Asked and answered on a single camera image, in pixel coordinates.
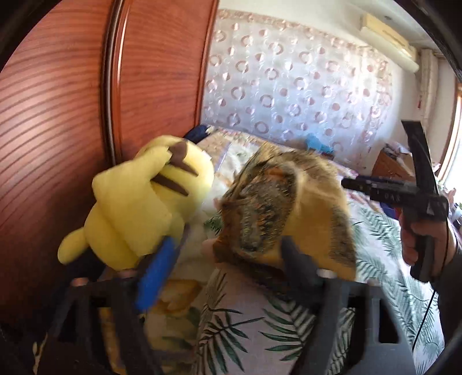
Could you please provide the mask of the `person's right hand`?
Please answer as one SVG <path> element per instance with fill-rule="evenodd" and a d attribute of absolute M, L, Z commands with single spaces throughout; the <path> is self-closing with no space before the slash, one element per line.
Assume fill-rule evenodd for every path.
<path fill-rule="evenodd" d="M 420 220 L 411 224 L 406 223 L 406 217 L 401 213 L 399 219 L 401 226 L 401 243 L 403 260 L 408 266 L 413 266 L 418 260 L 417 235 L 430 236 L 435 241 L 434 261 L 431 277 L 438 277 L 444 266 L 453 258 L 457 250 L 455 235 L 448 221 L 436 222 Z"/>

